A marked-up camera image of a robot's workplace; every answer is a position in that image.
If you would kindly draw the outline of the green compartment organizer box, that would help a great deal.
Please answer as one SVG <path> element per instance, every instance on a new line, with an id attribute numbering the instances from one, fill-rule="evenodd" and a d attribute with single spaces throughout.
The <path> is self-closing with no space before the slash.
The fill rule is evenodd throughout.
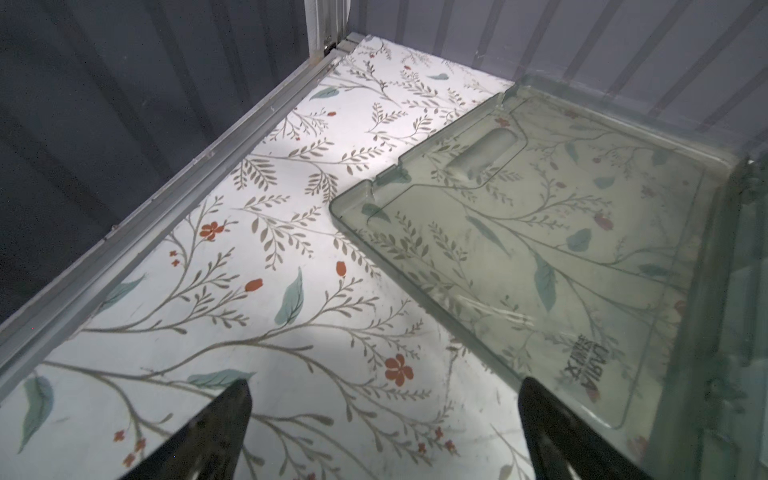
<path id="1" fill-rule="evenodd" d="M 647 479 L 767 475 L 767 160 L 528 77 L 331 202 L 517 393 Z"/>

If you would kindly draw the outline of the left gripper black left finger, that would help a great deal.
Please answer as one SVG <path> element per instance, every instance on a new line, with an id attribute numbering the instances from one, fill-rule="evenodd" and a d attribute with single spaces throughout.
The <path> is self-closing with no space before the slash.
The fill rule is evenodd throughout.
<path id="1" fill-rule="evenodd" d="M 237 380 L 124 477 L 233 478 L 251 411 L 248 383 Z"/>

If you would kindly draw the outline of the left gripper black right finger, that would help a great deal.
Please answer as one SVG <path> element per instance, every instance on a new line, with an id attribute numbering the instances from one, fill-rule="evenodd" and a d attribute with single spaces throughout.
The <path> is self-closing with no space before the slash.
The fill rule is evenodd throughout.
<path id="1" fill-rule="evenodd" d="M 522 381 L 518 411 L 537 479 L 647 479 L 533 377 Z"/>

